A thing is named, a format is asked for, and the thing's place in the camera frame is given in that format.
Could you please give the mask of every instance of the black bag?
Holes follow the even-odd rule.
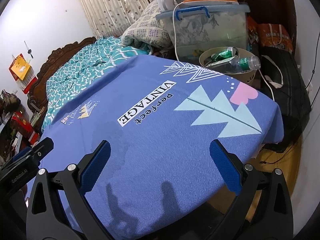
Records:
[[[305,129],[311,112],[310,99],[297,64],[289,52],[263,47],[260,50],[260,55],[262,75],[268,76],[269,80],[271,79],[275,83],[283,83],[281,88],[276,89],[267,81],[273,91],[276,103],[280,106],[284,124],[284,138],[280,143],[266,144],[264,148],[283,153],[290,143],[295,143],[298,140]],[[268,56],[279,69],[262,55]],[[270,88],[262,79],[260,92],[272,98]]]
[[[9,94],[5,90],[2,90],[1,95],[3,97],[3,111],[5,114],[18,110],[21,101],[16,95]]]

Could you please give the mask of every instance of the bed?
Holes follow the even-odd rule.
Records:
[[[66,45],[49,56],[38,73],[38,81],[28,94],[28,106],[35,111],[45,107],[46,114],[41,119],[39,132],[50,124],[59,109],[69,100],[86,89],[92,82],[102,77],[111,68],[130,57],[149,54],[147,44],[140,49],[122,46],[121,39],[115,37],[94,37]]]

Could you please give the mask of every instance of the blue box handle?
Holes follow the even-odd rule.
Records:
[[[178,21],[180,20],[179,16],[178,16],[178,14],[180,12],[193,12],[193,11],[201,11],[201,10],[204,10],[205,14],[207,15],[207,17],[210,18],[208,9],[205,6],[194,6],[194,7],[189,7],[189,8],[183,8],[183,9],[176,10],[176,18],[178,19]]]

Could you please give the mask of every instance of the orange bag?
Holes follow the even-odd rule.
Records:
[[[258,44],[259,36],[258,36],[258,24],[251,16],[247,18],[248,22],[248,36],[250,44]]]
[[[293,51],[289,34],[281,24],[259,24],[258,35],[260,46],[283,49],[290,54]]]

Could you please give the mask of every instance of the cloth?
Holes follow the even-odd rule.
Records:
[[[110,143],[111,157],[85,197],[120,240],[175,222],[219,190],[223,179],[210,157],[212,140],[244,162],[261,143],[281,141],[283,125],[278,105],[246,84],[140,55],[67,102],[45,137],[54,141],[42,160],[48,171],[78,163],[104,139]],[[63,195],[62,203],[79,230]]]
[[[140,18],[124,32],[121,36],[121,44],[139,47],[144,42],[156,48],[172,47],[164,24],[156,20],[156,15],[159,13],[159,6],[154,0],[147,6]]]
[[[95,79],[102,77],[123,60],[139,54],[148,54],[147,46],[136,49],[120,45],[120,38],[100,38],[76,53],[47,81],[48,111],[42,131],[50,124],[59,109],[86,89]]]

